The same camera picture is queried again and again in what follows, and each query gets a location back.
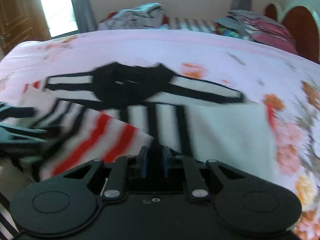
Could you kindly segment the striped cartoon knit sweater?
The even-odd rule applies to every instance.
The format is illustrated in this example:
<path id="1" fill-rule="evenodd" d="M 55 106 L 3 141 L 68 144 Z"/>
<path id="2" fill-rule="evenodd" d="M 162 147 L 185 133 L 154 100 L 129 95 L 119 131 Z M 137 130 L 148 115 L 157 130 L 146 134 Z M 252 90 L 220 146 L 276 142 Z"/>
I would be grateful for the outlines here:
<path id="1" fill-rule="evenodd" d="M 254 239 L 271 234 L 268 108 L 155 67 L 108 64 L 27 84 L 10 125 L 46 131 L 33 183 L 9 205 L 14 239 Z M 146 177 L 136 157 L 148 148 Z M 164 176 L 162 150 L 172 159 Z"/>

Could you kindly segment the crumpled grey clothes pile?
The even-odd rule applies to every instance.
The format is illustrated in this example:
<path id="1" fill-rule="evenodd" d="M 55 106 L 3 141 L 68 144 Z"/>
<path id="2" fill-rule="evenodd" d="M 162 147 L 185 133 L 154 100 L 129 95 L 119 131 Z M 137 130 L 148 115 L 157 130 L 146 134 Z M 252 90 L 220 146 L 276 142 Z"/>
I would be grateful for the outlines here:
<path id="1" fill-rule="evenodd" d="M 147 3 L 110 14 L 98 25 L 98 30 L 157 29 L 163 24 L 165 7 L 161 3 Z"/>

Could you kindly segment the brown wooden door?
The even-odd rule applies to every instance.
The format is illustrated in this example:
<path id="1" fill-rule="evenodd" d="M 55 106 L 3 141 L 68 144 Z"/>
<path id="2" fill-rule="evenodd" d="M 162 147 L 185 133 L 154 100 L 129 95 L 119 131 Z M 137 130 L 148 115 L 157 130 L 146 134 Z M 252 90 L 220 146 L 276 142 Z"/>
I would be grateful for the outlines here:
<path id="1" fill-rule="evenodd" d="M 41 0 L 0 0 L 1 51 L 24 41 L 51 39 Z"/>

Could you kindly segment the striped grey white cloth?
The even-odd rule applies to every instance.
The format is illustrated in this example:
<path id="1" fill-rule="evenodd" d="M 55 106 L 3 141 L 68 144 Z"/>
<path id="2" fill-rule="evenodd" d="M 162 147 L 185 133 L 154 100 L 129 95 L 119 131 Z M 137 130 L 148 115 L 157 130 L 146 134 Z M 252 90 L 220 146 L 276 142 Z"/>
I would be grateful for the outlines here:
<path id="1" fill-rule="evenodd" d="M 185 30 L 209 34 L 216 33 L 214 22 L 193 18 L 165 17 L 163 25 L 171 30 Z"/>

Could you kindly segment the pink floral bed sheet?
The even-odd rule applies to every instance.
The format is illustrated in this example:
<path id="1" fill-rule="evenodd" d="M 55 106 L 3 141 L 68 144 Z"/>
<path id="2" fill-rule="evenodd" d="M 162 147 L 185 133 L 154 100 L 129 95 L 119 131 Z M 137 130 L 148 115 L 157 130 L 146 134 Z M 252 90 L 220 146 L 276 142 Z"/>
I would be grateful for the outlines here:
<path id="1" fill-rule="evenodd" d="M 264 202 L 271 234 L 254 239 L 319 239 L 319 66 L 282 50 L 182 30 L 106 30 L 27 41 L 1 61 L 1 102 L 18 105 L 27 84 L 108 64 L 155 67 L 221 84 L 268 108 L 274 178 Z M 5 201 L 1 238 L 14 239 Z"/>

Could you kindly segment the left grey curtain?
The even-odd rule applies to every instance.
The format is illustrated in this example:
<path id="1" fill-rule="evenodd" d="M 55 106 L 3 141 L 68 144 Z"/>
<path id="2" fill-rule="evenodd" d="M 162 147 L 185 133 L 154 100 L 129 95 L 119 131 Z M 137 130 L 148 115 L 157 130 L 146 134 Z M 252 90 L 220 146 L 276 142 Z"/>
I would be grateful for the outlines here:
<path id="1" fill-rule="evenodd" d="M 80 33 L 96 31 L 97 23 L 89 0 L 71 0 Z"/>

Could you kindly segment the red white scalloped headboard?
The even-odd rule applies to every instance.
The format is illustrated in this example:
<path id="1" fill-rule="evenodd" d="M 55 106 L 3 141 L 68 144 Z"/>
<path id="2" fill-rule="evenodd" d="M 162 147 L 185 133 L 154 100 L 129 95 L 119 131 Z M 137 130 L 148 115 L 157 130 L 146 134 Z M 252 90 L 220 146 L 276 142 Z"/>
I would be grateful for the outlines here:
<path id="1" fill-rule="evenodd" d="M 289 31 L 299 56 L 319 64 L 319 23 L 309 9 L 301 5 L 292 7 L 280 20 L 280 9 L 270 3 L 265 7 L 264 15 Z"/>

